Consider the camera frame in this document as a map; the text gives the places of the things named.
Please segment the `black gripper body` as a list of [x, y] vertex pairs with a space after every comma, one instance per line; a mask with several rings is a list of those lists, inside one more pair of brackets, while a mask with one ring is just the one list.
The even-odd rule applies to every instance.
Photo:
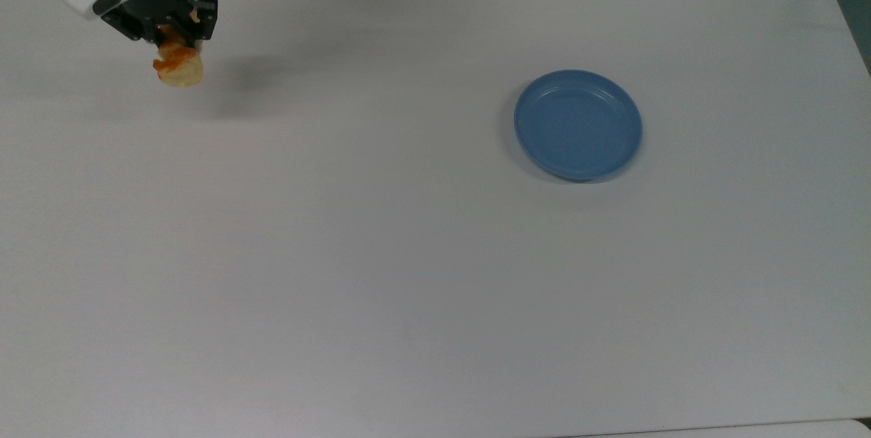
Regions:
[[131, 41], [138, 22], [168, 25], [184, 41], [194, 41], [193, 0], [128, 0], [102, 16], [102, 21]]

